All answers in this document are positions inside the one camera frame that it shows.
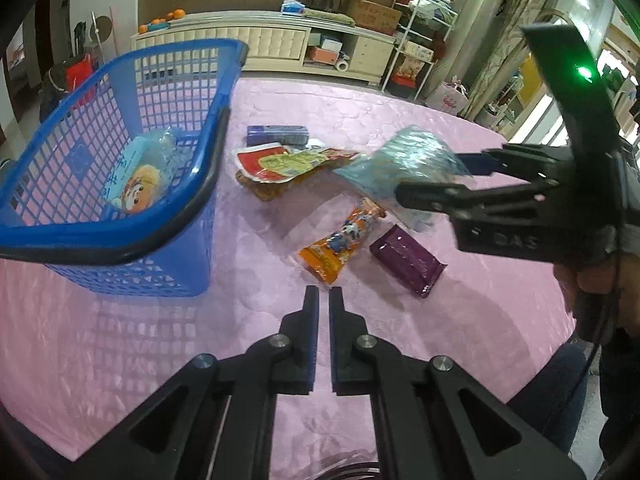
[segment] basket handle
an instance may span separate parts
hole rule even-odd
[[[49,248],[0,246],[0,258],[51,265],[116,266],[140,259],[163,247],[180,234],[202,211],[218,182],[222,157],[225,150],[226,131],[230,109],[223,105],[216,120],[216,139],[211,143],[205,160],[209,161],[207,174],[200,186],[170,222],[151,232],[146,237],[126,246],[110,248]]]

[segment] light blue snack package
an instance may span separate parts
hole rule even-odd
[[[399,205],[396,186],[400,182],[452,182],[470,175],[445,142],[418,126],[398,131],[369,158],[334,172],[418,232],[428,227],[431,213]]]
[[[111,168],[101,197],[125,213],[137,213],[160,200],[177,171],[189,160],[180,148],[178,128],[152,130],[135,136]]]

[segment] white bag with red print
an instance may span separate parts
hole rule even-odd
[[[424,103],[433,110],[458,115],[468,102],[469,99],[462,92],[442,83],[427,96]]]

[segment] human hand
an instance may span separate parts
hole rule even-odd
[[[564,295],[564,306],[572,312],[578,290],[590,294],[608,294],[613,289],[616,273],[615,258],[603,264],[575,272],[560,264],[554,265],[554,276]],[[640,258],[623,254],[620,265],[620,314],[618,324],[630,336],[640,336]]]

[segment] blue plastic basket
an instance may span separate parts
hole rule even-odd
[[[213,190],[245,59],[240,41],[194,40],[129,52],[94,73],[46,119],[0,189],[0,257],[49,264],[107,294],[206,290]],[[190,161],[162,200],[126,216],[100,197],[108,173],[129,139],[169,126]]]

